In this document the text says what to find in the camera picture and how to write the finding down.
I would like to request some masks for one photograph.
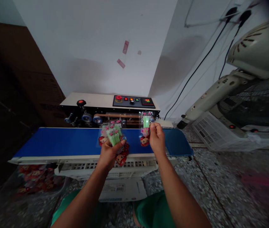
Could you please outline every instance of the blue conveyor belt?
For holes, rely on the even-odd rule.
[[[184,134],[177,129],[164,129],[165,144],[171,155],[193,155]],[[139,129],[123,129],[130,154],[153,153],[150,146],[142,147]],[[40,128],[14,157],[99,155],[100,129]]]

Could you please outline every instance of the hand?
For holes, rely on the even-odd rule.
[[[125,140],[120,141],[114,147],[109,146],[109,140],[103,143],[102,150],[100,152],[99,161],[97,162],[97,168],[109,172],[115,163],[116,152],[123,147]]]
[[[165,155],[165,134],[159,123],[150,124],[150,146],[156,157]]]

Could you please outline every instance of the white plastic crate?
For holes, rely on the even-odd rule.
[[[256,133],[260,137],[258,142],[239,137],[208,111],[192,127],[210,151],[252,151],[269,146],[269,134]]]
[[[55,174],[81,181],[88,180],[96,165],[97,163],[65,163],[55,169]],[[107,179],[142,177],[157,168],[156,161],[127,161],[122,167],[115,164]]]

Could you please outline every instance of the sticker on wall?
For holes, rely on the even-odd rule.
[[[123,64],[123,62],[120,59],[118,59],[117,62],[123,69],[125,68],[125,64]]]
[[[123,48],[124,54],[127,54],[128,46],[129,46],[129,41],[125,41],[124,48]]]

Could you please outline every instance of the white wall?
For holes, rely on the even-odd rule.
[[[147,96],[176,2],[14,0],[65,96]]]
[[[172,107],[188,78],[210,50],[224,26],[224,23],[217,22],[184,28],[190,2],[191,0],[178,0],[150,89],[150,96],[155,97],[160,105],[161,117],[164,117]],[[250,2],[245,1],[242,6],[238,7],[238,10],[245,10]],[[226,14],[228,9],[234,7],[233,4],[234,0],[230,2],[225,0],[194,0],[187,23],[199,23],[220,18]],[[240,29],[235,40],[238,40],[255,26],[268,21],[269,11],[267,8],[268,6],[264,2],[254,7],[252,15]],[[232,23],[226,26],[212,52],[196,71],[178,102],[168,113],[168,120],[179,122],[181,115],[218,79],[227,49],[237,28],[238,26]],[[222,75],[230,73],[233,69],[235,67],[226,64]]]
[[[13,0],[0,0],[0,23],[26,26]]]

